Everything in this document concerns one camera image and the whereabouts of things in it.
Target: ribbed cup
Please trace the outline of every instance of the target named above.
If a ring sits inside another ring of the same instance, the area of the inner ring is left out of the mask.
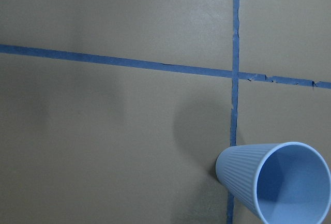
[[[329,168],[303,143],[229,147],[216,161],[216,174],[267,224],[321,223],[330,207]]]

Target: gray surface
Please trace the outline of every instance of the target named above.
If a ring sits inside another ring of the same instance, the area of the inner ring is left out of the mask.
[[[232,0],[1,0],[0,43],[232,68]]]
[[[0,223],[225,223],[231,80],[0,54]]]
[[[240,0],[240,70],[331,81],[331,0]]]
[[[237,144],[300,141],[330,167],[330,101],[329,89],[240,81]],[[234,224],[261,223],[241,204],[234,218]],[[331,223],[330,211],[324,223]]]

